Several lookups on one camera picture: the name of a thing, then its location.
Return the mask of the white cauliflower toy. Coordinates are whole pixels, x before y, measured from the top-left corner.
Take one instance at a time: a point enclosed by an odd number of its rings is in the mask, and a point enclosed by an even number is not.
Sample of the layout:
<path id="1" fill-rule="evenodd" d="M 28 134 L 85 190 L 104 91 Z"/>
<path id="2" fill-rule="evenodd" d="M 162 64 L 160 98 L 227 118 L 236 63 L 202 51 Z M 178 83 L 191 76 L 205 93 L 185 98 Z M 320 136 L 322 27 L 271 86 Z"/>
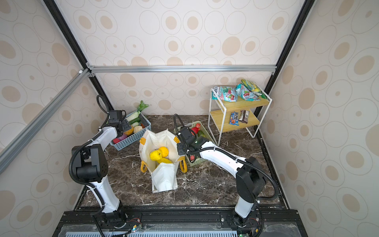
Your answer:
<path id="1" fill-rule="evenodd" d="M 142 131 L 144 128 L 141 126 L 141 125 L 137 125 L 134 127 L 134 130 L 133 130 L 133 133 L 138 133 L 140 131 Z"/>

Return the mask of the yellow banana toy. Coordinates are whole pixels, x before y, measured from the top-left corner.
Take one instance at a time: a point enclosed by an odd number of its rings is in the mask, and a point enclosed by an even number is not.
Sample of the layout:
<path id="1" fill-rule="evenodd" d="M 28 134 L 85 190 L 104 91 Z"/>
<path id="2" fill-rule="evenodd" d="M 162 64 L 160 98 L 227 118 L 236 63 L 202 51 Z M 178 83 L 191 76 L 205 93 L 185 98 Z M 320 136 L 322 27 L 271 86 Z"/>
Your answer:
<path id="1" fill-rule="evenodd" d="M 161 164 L 161 163 L 172 164 L 172 161 L 167 159 L 167 158 L 161 158 L 161 159 L 157 160 L 157 163 L 159 163 L 159 164 Z"/>

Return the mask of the yellow lemon toy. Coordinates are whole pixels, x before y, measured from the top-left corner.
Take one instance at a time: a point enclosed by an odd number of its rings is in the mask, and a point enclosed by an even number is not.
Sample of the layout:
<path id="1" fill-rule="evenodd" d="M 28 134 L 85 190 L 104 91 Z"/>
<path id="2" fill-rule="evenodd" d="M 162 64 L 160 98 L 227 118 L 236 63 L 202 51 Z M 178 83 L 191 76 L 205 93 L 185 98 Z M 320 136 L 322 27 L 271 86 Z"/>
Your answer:
<path id="1" fill-rule="evenodd" d="M 158 162 L 162 159 L 161 150 L 155 150 L 150 153 L 150 159 L 152 161 Z"/>

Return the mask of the white canvas grocery bag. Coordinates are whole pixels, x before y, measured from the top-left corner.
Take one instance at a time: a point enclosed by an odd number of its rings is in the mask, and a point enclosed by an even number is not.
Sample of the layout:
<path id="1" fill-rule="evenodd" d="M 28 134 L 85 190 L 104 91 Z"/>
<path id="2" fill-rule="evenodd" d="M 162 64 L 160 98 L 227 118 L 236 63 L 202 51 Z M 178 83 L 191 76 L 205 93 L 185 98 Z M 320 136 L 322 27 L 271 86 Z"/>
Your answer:
<path id="1" fill-rule="evenodd" d="M 178 189 L 177 171 L 180 169 L 182 173 L 186 173 L 188 170 L 185 156 L 178 154 L 178 142 L 176 136 L 168 130 L 158 133 L 147 130 L 140 139 L 141 171 L 150 173 L 153 193 Z M 160 147 L 168 148 L 169 155 L 166 158 L 171 160 L 172 164 L 159 164 L 150 159 L 150 153 Z"/>

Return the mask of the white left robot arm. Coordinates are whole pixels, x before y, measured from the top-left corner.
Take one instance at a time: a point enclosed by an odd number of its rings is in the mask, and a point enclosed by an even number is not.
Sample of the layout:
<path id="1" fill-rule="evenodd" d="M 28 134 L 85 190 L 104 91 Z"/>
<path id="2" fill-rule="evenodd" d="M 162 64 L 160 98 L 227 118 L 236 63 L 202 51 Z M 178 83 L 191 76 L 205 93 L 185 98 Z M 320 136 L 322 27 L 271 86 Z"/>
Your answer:
<path id="1" fill-rule="evenodd" d="M 115 196 L 108 180 L 108 162 L 104 154 L 106 147 L 131 128 L 121 110 L 108 112 L 108 122 L 86 143 L 72 148 L 69 175 L 79 184 L 87 186 L 100 203 L 101 212 L 117 214 L 121 202 Z"/>

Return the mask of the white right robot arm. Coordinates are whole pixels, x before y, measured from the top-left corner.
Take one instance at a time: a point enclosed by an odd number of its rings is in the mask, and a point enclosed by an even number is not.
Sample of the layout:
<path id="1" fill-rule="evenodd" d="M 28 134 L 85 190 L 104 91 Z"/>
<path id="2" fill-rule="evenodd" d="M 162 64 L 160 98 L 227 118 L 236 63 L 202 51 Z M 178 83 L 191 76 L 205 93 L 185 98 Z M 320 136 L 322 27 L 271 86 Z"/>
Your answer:
<path id="1" fill-rule="evenodd" d="M 235 221 L 245 222 L 252 210 L 261 200 L 275 200 L 279 188 L 273 178 L 265 173 L 260 163 L 254 158 L 236 156 L 221 149 L 209 139 L 197 136 L 184 126 L 177 133 L 178 154 L 203 158 L 228 171 L 236 180 L 239 195 L 234 210 Z"/>

